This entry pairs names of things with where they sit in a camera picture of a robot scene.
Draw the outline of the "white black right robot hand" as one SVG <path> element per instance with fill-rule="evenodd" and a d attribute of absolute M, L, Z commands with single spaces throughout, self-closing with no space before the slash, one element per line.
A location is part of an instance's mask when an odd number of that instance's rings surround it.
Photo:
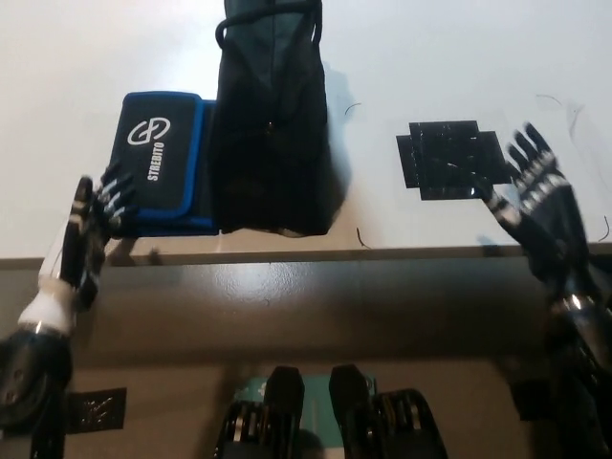
<path fill-rule="evenodd" d="M 495 220 L 522 248 L 532 274 L 552 300 L 569 295 L 598 297 L 589 272 L 587 237 L 573 187 L 557 156 L 535 127 L 526 123 L 508 147 L 507 163 L 518 196 L 513 205 L 486 179 L 474 187 Z"/>

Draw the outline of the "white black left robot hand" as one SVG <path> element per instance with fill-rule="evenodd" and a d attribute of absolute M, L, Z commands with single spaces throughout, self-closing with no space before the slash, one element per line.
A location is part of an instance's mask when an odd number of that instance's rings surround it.
<path fill-rule="evenodd" d="M 80 178 L 62 241 L 59 279 L 67 282 L 76 298 L 72 305 L 89 310 L 98 295 L 99 276 L 105 262 L 105 248 L 120 237 L 138 213 L 133 175 L 109 164 L 95 183 Z"/>

